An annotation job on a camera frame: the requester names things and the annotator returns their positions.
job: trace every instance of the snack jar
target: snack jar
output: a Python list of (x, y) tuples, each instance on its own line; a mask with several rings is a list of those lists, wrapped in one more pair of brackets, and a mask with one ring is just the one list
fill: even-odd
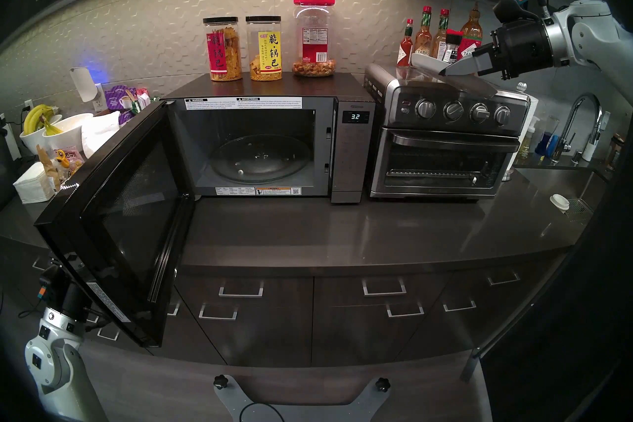
[(242, 78), (242, 54), (239, 48), (237, 17), (205, 18), (209, 69), (214, 82), (232, 82)]
[(336, 67), (332, 57), (332, 7), (334, 0), (294, 0), (297, 22), (297, 55), (293, 73), (330, 76)]
[(246, 27), (251, 79), (256, 82), (281, 80), (281, 17), (246, 17)]

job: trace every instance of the oven knob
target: oven knob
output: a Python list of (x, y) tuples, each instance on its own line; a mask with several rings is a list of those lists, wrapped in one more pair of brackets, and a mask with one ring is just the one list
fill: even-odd
[(431, 119), (435, 115), (435, 104), (429, 100), (421, 99), (415, 106), (415, 112), (422, 119)]
[(475, 104), (473, 108), (470, 109), (470, 118), (473, 122), (481, 123), (488, 117), (490, 117), (490, 112), (488, 111), (488, 107), (484, 104)]
[(499, 107), (494, 111), (494, 121), (498, 125), (504, 126), (510, 120), (510, 109), (507, 107)]
[(463, 115), (463, 113), (464, 107), (462, 107), (459, 102), (450, 102), (444, 108), (444, 117), (450, 121), (456, 121)]

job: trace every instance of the sink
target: sink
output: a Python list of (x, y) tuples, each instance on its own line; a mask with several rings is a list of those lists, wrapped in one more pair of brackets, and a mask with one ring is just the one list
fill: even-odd
[(586, 207), (593, 211), (598, 207), (605, 193), (607, 182), (599, 173), (590, 168), (515, 168), (540, 192), (551, 196), (560, 194), (570, 201), (567, 214), (578, 211), (576, 206)]

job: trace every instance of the black knob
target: black knob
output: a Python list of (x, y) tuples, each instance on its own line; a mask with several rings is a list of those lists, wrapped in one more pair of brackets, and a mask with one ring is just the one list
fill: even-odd
[(475, 104), (473, 108), (470, 109), (470, 119), (473, 122), (481, 123), (488, 117), (490, 117), (490, 111), (484, 104)]
[(221, 390), (222, 388), (226, 388), (228, 385), (228, 379), (225, 375), (216, 376), (213, 380), (213, 386)]
[(507, 124), (510, 120), (510, 109), (507, 107), (499, 107), (494, 111), (494, 120), (500, 126)]
[(415, 112), (422, 119), (431, 119), (435, 115), (435, 104), (429, 100), (420, 100), (415, 106)]
[(450, 102), (444, 108), (444, 117), (450, 121), (456, 121), (464, 113), (464, 107), (459, 102)]
[(387, 390), (391, 388), (391, 383), (389, 383), (387, 378), (378, 378), (378, 381), (376, 381), (376, 388), (378, 388), (379, 392), (386, 393)]

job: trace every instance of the digital display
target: digital display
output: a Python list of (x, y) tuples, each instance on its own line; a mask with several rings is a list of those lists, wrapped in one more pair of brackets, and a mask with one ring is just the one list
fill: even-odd
[(369, 124), (369, 111), (343, 111), (343, 124)]

